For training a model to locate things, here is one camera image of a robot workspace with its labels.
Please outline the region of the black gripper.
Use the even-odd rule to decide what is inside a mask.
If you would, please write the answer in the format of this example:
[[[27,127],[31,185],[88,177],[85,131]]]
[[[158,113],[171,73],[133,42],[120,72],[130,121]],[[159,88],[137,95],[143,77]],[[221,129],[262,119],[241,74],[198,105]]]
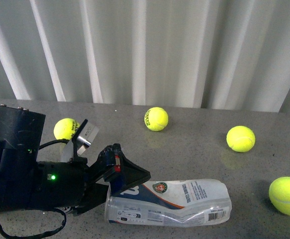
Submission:
[[[33,176],[34,188],[27,205],[29,209],[69,207],[77,215],[105,202],[109,186],[99,184],[100,178],[110,183],[111,196],[117,196],[151,178],[148,170],[124,156],[118,143],[103,149],[90,167],[83,159],[39,162]]]

